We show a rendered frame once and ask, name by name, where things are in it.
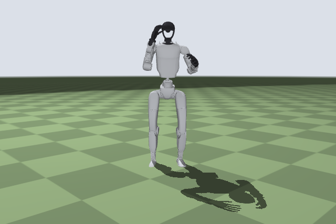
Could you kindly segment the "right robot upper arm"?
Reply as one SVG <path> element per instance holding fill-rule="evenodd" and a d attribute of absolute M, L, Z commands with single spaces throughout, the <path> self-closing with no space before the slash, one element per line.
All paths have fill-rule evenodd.
<path fill-rule="evenodd" d="M 152 55 L 152 59 L 153 59 L 153 56 L 154 56 L 154 54 L 156 53 L 156 47 L 157 47 L 157 45 L 155 45 L 155 47 L 154 47 L 154 51 L 153 51 L 153 55 Z M 145 62 L 144 63 L 144 68 L 143 68 L 143 70 L 146 70 L 146 71 L 150 71 L 151 69 L 152 69 L 152 64 L 151 64 L 151 62 L 152 61 L 150 61 L 150 62 Z"/>

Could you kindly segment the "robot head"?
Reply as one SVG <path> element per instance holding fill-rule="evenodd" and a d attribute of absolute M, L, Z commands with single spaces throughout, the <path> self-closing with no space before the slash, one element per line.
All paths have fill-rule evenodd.
<path fill-rule="evenodd" d="M 171 39 L 173 38 L 173 36 L 174 36 L 174 32 L 175 32 L 175 26 L 174 26 L 174 24 L 172 23 L 172 22 L 164 22 L 163 23 L 163 26 L 164 26 L 164 28 L 162 28 L 162 34 L 163 34 L 163 36 L 164 36 L 164 30 L 167 32 L 167 33 L 169 33 L 171 30 L 173 31 L 173 34 L 172 34 L 172 37 L 170 37 L 170 38 L 166 38 L 165 36 L 164 36 L 164 41 L 166 42 L 166 43 L 163 43 L 163 44 L 165 44 L 165 45 L 171 45 L 171 44 L 173 44 L 173 43 L 170 43 L 171 42 Z"/>

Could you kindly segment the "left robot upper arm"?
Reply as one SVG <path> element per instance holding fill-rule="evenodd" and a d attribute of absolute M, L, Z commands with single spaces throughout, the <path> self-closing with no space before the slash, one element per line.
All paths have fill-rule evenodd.
<path fill-rule="evenodd" d="M 179 45 L 180 46 L 180 45 Z M 185 63 L 187 64 L 187 72 L 189 74 L 193 74 L 191 71 L 190 71 L 190 67 L 191 67 L 191 58 L 188 59 L 190 56 L 186 57 L 187 54 L 190 54 L 190 51 L 189 49 L 186 47 L 186 46 L 180 46 L 180 53 L 184 55 L 184 60 L 185 60 Z"/>

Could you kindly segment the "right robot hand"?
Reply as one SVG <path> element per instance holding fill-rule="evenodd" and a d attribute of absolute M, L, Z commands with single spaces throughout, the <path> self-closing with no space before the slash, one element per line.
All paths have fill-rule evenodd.
<path fill-rule="evenodd" d="M 161 28 L 164 28 L 164 26 L 163 25 L 155 26 L 154 31 L 152 32 L 151 38 L 149 39 L 149 43 L 148 43 L 149 46 L 151 46 L 153 44 L 153 42 L 156 43 L 155 39 L 156 39 L 157 35 L 162 32 L 162 31 L 158 32 Z"/>

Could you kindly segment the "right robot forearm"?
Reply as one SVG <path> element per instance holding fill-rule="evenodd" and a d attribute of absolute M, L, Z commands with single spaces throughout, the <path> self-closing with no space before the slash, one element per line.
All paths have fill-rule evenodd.
<path fill-rule="evenodd" d="M 151 46 L 148 45 L 148 47 L 146 48 L 146 53 L 145 53 L 145 57 L 144 57 L 144 61 L 143 61 L 143 68 L 144 68 L 144 63 L 146 61 L 147 62 L 152 61 L 152 55 L 153 55 L 154 47 L 155 47 L 155 42 L 153 42 L 153 44 Z"/>

